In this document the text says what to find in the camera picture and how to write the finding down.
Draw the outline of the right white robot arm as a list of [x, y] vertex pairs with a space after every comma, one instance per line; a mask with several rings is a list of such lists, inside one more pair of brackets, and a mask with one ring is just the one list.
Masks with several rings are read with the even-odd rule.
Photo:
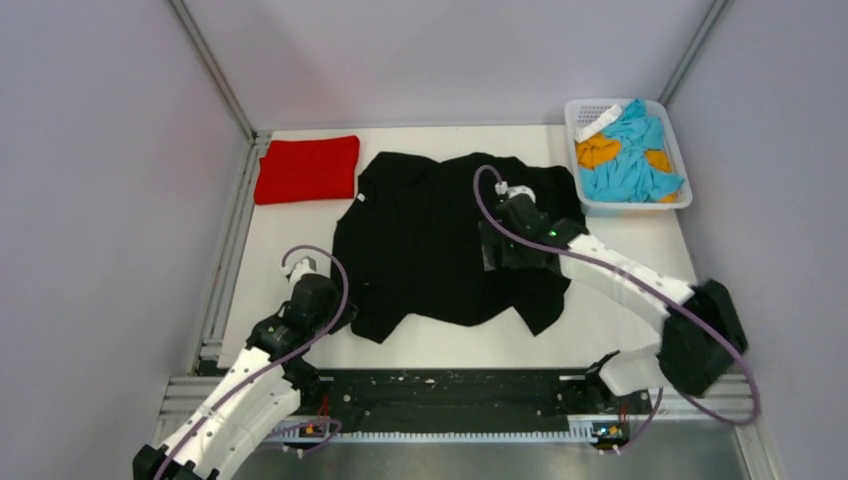
[[606, 295], [657, 333], [657, 343], [614, 351], [589, 369], [586, 397], [594, 409], [612, 412], [627, 395], [650, 388], [673, 387], [700, 397], [747, 352], [747, 337], [722, 283], [693, 285], [660, 275], [579, 223], [550, 222], [526, 194], [482, 213], [484, 256], [495, 268], [556, 259], [568, 279]]

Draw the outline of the black t shirt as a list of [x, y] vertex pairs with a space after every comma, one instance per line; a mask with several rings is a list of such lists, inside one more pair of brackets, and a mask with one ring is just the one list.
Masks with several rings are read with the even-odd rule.
[[359, 175], [359, 195], [333, 237], [358, 309], [355, 335], [382, 343], [412, 314], [470, 327], [514, 309], [534, 335], [559, 319], [570, 286], [559, 271], [485, 269], [484, 217], [473, 193], [482, 165], [510, 185], [529, 187], [551, 219], [585, 221], [573, 176], [562, 166], [486, 153], [436, 161], [380, 152]]

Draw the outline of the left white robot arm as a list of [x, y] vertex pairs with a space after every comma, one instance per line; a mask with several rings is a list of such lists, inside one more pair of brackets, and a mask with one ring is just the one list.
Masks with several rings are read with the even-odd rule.
[[136, 479], [229, 479], [290, 415], [319, 404], [320, 380], [303, 358], [347, 317], [349, 280], [307, 272], [291, 297], [258, 322], [235, 363], [185, 423], [132, 462]]

